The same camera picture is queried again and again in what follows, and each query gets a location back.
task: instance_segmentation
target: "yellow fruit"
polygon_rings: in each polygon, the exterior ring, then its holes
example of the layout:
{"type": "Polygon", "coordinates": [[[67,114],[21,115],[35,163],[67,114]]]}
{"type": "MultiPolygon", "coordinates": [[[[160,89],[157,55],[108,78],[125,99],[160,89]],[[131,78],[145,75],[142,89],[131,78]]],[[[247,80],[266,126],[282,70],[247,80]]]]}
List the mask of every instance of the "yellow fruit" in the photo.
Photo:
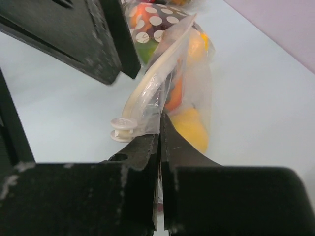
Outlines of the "yellow fruit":
{"type": "Polygon", "coordinates": [[[201,123],[199,112],[190,108],[172,116],[172,123],[177,130],[195,149],[205,153],[208,148],[208,133],[201,123]]]}
{"type": "Polygon", "coordinates": [[[203,59],[208,52],[208,37],[202,33],[200,35],[194,35],[189,40],[189,58],[188,65],[196,61],[203,59]]]}

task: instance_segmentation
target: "clear plastic bag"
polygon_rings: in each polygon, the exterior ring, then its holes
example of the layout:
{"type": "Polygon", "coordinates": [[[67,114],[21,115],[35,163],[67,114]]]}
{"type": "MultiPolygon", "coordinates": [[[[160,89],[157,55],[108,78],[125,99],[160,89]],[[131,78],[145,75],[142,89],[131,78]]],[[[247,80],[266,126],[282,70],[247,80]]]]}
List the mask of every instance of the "clear plastic bag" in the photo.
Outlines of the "clear plastic bag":
{"type": "Polygon", "coordinates": [[[159,133],[165,109],[177,131],[197,150],[207,149],[210,130],[211,75],[206,41],[187,16],[165,30],[148,61],[144,77],[127,101],[121,118],[114,119],[112,138],[159,133]]]}

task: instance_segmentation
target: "white plastic clip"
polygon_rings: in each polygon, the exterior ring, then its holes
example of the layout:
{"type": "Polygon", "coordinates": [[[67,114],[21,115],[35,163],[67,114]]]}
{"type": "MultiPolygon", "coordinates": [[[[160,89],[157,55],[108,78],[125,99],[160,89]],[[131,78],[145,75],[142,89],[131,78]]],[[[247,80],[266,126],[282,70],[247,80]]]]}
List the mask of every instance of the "white plastic clip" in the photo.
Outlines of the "white plastic clip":
{"type": "Polygon", "coordinates": [[[133,131],[138,127],[138,122],[132,118],[115,118],[111,121],[114,127],[110,133],[113,140],[121,143],[129,143],[133,140],[133,131]]]}

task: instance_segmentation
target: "white polka dot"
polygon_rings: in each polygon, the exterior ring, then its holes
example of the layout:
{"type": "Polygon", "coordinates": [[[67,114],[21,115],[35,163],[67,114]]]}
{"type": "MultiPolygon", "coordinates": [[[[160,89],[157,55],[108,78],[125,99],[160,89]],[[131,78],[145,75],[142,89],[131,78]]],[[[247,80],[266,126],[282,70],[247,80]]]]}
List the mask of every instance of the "white polka dot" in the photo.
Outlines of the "white polka dot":
{"type": "Polygon", "coordinates": [[[184,14],[183,12],[177,12],[177,14],[181,15],[181,16],[188,16],[187,14],[184,14]]]}
{"type": "Polygon", "coordinates": [[[140,21],[141,17],[142,17],[142,14],[140,14],[140,15],[137,16],[137,18],[136,18],[136,23],[138,23],[138,22],[140,21]]]}
{"type": "Polygon", "coordinates": [[[165,14],[173,14],[173,12],[169,9],[162,9],[162,12],[164,12],[165,14]]]}
{"type": "Polygon", "coordinates": [[[135,6],[135,7],[130,11],[129,16],[130,16],[130,17],[133,17],[133,16],[136,14],[137,10],[138,10],[138,8],[135,6]]]}
{"type": "Polygon", "coordinates": [[[141,29],[142,27],[144,27],[144,21],[143,20],[140,20],[138,23],[137,23],[137,26],[136,26],[136,30],[138,29],[141,29]]]}
{"type": "Polygon", "coordinates": [[[179,20],[176,17],[174,17],[174,16],[168,16],[168,17],[166,17],[166,19],[171,24],[176,24],[176,23],[179,22],[179,20]]]}
{"type": "Polygon", "coordinates": [[[159,26],[160,24],[162,24],[163,20],[161,19],[161,17],[158,16],[152,16],[149,19],[150,23],[154,26],[159,26]]]}
{"type": "Polygon", "coordinates": [[[177,8],[175,8],[175,7],[173,7],[173,6],[171,6],[171,8],[172,8],[173,10],[175,10],[175,11],[180,11],[179,9],[177,9],[177,8]]]}
{"type": "Polygon", "coordinates": [[[137,34],[136,40],[139,43],[147,43],[147,42],[149,42],[150,37],[149,37],[149,35],[147,33],[140,32],[140,33],[137,34]]]}
{"type": "Polygon", "coordinates": [[[154,32],[153,37],[157,42],[161,42],[162,40],[162,35],[163,35],[164,31],[163,30],[157,30],[154,32]]]}
{"type": "Polygon", "coordinates": [[[162,5],[162,4],[157,4],[157,6],[167,8],[167,6],[162,5]]]}
{"type": "Polygon", "coordinates": [[[158,11],[156,9],[154,9],[153,7],[149,7],[147,6],[145,8],[146,12],[149,12],[149,13],[157,13],[158,11]]]}

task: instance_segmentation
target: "plastic bag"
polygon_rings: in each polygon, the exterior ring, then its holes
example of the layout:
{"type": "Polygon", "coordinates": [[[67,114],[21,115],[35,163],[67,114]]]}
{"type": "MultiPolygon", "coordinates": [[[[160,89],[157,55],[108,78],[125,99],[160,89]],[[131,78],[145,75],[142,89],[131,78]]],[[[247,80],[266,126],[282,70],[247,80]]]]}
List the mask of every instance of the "plastic bag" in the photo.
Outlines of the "plastic bag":
{"type": "Polygon", "coordinates": [[[111,136],[120,142],[159,133],[162,110],[177,131],[197,150],[208,145],[211,76],[209,52],[195,16],[187,16],[165,30],[148,62],[147,71],[127,101],[122,118],[114,119],[111,136]]]}
{"type": "MultiPolygon", "coordinates": [[[[188,14],[179,7],[143,3],[138,0],[129,1],[123,6],[136,51],[145,68],[161,42],[164,31],[188,14]]],[[[201,27],[196,23],[192,27],[200,32],[207,41],[208,52],[213,54],[214,47],[201,27]]]]}

